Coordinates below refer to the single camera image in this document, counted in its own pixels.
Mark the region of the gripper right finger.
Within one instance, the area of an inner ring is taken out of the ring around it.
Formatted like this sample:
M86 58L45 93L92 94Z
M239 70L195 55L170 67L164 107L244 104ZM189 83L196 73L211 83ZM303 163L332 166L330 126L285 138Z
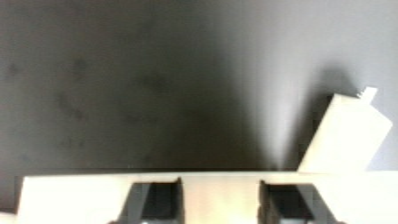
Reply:
M312 184L259 182L257 224L339 224Z

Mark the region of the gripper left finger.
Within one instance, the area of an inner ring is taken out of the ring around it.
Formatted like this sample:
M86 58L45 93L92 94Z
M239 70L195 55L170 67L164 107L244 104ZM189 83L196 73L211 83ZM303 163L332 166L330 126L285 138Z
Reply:
M131 185L120 214L108 224L184 224L179 181Z

